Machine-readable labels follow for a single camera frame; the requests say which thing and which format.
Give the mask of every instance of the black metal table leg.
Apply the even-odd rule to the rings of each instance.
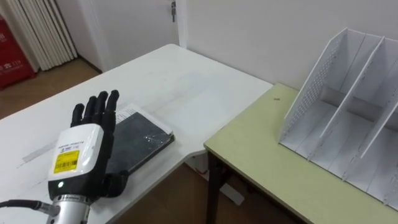
[[[206,224],[215,224],[218,207],[218,193],[221,187],[223,165],[221,161],[210,152],[208,153],[208,165],[209,184],[207,193]]]

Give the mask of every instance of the yellow label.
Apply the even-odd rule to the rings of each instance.
[[[79,151],[67,152],[58,155],[55,162],[54,174],[75,170],[77,168],[77,160],[79,158]]]

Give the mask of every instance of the black cable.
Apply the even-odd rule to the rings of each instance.
[[[21,207],[21,208],[31,208],[33,210],[38,210],[41,206],[42,202],[36,200],[8,200],[5,202],[0,202],[0,208]]]

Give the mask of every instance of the cable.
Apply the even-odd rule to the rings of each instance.
[[[21,208],[31,208],[33,210],[38,210],[41,206],[42,202],[36,200],[8,200],[6,202],[0,202],[0,208],[21,207]]]
[[[53,206],[36,200],[8,200],[0,202],[0,208],[3,207],[31,208],[50,215],[51,217],[57,216],[60,213],[59,206]]]

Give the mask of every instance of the brown floor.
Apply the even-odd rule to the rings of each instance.
[[[41,72],[37,78],[0,91],[0,119],[60,93],[98,73],[82,60]],[[248,194],[237,178],[230,184],[245,196],[241,206],[220,194],[217,224],[293,223],[262,196]],[[207,182],[186,165],[180,166],[128,210],[116,223],[204,224]]]

